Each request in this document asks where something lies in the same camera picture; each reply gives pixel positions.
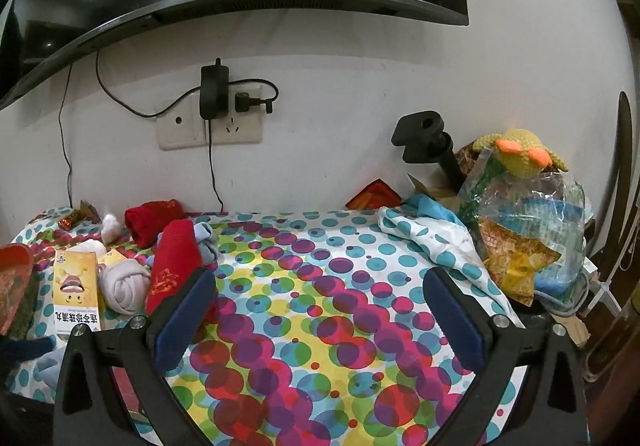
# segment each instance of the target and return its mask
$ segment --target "crocheted toy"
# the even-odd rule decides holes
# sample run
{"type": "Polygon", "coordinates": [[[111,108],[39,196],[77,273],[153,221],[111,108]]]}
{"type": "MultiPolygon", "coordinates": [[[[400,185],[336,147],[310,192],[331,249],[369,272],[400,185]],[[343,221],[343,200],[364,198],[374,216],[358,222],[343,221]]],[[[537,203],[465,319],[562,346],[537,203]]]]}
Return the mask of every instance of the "crocheted toy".
{"type": "Polygon", "coordinates": [[[480,152],[483,148],[494,145],[498,160],[519,179],[532,177],[551,165],[555,165],[561,171],[568,170],[564,161],[529,130],[514,128],[504,134],[479,137],[474,141],[473,149],[480,152]]]}

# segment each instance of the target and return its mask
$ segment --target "red cloth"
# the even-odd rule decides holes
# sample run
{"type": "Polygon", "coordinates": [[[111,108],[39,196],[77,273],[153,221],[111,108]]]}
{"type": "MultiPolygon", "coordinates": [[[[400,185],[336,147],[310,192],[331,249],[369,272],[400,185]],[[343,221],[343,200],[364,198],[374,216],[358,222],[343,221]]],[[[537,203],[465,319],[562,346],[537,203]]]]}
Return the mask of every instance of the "red cloth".
{"type": "Polygon", "coordinates": [[[173,220],[165,227],[151,268],[151,289],[146,313],[151,314],[167,296],[175,294],[191,273],[202,267],[193,223],[173,220]]]}
{"type": "Polygon", "coordinates": [[[152,201],[124,212],[124,224],[139,248],[150,248],[169,222],[187,215],[176,200],[152,201]]]}

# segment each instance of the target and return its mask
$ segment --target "black plug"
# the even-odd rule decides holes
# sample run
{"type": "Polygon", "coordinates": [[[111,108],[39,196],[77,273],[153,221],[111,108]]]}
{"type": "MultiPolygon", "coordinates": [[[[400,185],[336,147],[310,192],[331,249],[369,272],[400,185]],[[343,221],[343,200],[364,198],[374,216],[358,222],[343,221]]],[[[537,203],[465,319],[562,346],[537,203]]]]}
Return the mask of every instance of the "black plug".
{"type": "Polygon", "coordinates": [[[252,106],[264,104],[267,114],[273,113],[273,100],[252,98],[248,92],[236,92],[236,112],[248,112],[252,106]]]}
{"type": "Polygon", "coordinates": [[[224,118],[229,113],[229,67],[221,64],[200,69],[200,117],[205,120],[224,118]]]}

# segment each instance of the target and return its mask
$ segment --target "cartoon mouth on box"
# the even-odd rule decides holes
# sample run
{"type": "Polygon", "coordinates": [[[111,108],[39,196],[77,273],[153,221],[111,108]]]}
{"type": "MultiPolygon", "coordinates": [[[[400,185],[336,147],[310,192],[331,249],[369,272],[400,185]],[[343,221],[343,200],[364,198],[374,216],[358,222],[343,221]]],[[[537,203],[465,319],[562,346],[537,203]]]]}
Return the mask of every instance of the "cartoon mouth on box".
{"type": "Polygon", "coordinates": [[[77,276],[70,274],[60,286],[60,291],[64,293],[84,292],[84,286],[77,276]]]}

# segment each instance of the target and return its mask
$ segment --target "wall outlet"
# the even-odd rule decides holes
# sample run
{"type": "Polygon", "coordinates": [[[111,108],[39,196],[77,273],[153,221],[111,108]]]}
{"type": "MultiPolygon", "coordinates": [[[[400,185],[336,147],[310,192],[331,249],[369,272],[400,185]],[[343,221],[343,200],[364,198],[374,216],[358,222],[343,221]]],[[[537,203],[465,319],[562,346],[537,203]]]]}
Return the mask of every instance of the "wall outlet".
{"type": "MultiPolygon", "coordinates": [[[[173,101],[158,105],[157,111],[167,108],[173,101]]],[[[200,94],[190,94],[164,116],[156,119],[156,140],[162,150],[204,146],[207,137],[204,120],[200,117],[200,94]]]]}
{"type": "Polygon", "coordinates": [[[252,98],[260,98],[262,87],[255,84],[231,86],[229,113],[225,118],[211,121],[213,144],[256,143],[262,140],[262,107],[252,106],[248,112],[236,112],[236,92],[248,92],[252,98]]]}

